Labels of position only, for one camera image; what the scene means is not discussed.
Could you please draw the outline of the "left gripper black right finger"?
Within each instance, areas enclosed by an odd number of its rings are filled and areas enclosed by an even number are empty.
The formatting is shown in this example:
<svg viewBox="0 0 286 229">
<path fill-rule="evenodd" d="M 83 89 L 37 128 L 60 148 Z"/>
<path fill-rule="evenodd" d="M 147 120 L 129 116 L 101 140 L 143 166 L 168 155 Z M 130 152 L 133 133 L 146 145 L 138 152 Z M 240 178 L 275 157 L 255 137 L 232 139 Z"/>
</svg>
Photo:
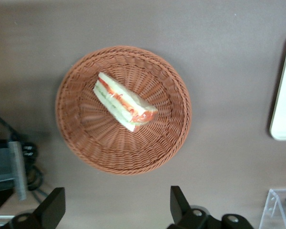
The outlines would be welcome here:
<svg viewBox="0 0 286 229">
<path fill-rule="evenodd" d="M 198 205 L 190 205 L 179 186 L 170 188 L 170 212 L 173 224 L 170 229 L 252 229 L 250 222 L 241 215 L 225 214 L 215 219 L 209 211 Z"/>
</svg>

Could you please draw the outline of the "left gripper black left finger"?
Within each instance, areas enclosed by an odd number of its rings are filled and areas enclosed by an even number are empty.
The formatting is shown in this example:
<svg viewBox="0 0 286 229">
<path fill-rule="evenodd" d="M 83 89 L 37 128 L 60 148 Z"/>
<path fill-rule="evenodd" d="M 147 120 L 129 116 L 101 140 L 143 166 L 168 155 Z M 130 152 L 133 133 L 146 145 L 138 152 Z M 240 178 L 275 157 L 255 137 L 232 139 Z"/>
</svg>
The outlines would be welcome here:
<svg viewBox="0 0 286 229">
<path fill-rule="evenodd" d="M 65 188 L 55 188 L 32 212 L 15 216 L 6 229 L 55 229 L 66 211 Z"/>
</svg>

